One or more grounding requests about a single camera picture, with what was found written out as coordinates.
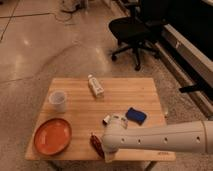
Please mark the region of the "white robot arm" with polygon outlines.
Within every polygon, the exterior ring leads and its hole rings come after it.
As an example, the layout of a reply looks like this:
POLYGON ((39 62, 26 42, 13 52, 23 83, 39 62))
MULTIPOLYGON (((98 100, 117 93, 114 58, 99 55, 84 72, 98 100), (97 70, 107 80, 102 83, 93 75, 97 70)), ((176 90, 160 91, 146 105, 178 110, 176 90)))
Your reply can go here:
POLYGON ((120 149, 213 154, 213 121, 129 128, 127 118, 114 114, 101 137, 106 162, 120 149))

